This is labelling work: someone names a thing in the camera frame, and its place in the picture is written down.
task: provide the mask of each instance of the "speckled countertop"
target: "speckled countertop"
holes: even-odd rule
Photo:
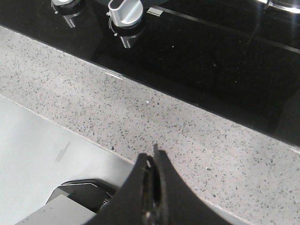
[[[158,143],[202,199],[300,224],[300,151],[0,27],[0,94],[135,160]]]

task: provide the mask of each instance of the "gray quartz countertop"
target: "gray quartz countertop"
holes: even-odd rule
[[[158,143],[201,199],[251,224],[300,224],[296,147],[3,27],[0,94],[132,161]]]

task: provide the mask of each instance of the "black glass cooktop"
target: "black glass cooktop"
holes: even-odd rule
[[[86,0],[65,17],[50,0],[1,0],[0,24],[300,145],[297,14],[257,0],[144,0],[162,14],[145,9],[124,31],[110,23],[107,3]]]

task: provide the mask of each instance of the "silver knob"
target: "silver knob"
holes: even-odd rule
[[[140,0],[111,0],[109,14],[117,27],[133,26],[142,18],[143,5]]]

